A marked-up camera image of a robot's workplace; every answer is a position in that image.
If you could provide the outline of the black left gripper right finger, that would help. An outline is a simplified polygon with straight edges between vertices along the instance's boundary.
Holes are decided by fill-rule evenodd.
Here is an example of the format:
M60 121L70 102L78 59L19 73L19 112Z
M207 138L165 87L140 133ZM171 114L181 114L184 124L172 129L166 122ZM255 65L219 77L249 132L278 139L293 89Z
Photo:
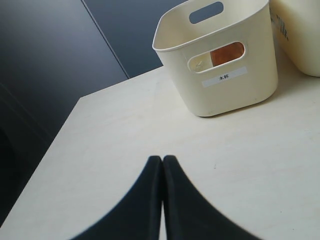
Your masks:
M174 155L163 159L163 198L168 240L254 240L255 236L232 222L196 189Z

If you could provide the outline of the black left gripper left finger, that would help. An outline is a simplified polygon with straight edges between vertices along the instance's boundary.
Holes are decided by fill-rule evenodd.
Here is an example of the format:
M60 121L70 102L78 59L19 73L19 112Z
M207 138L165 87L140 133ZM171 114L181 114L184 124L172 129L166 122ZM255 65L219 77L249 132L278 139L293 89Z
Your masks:
M150 156L117 203L74 240L158 240L162 215L162 159Z

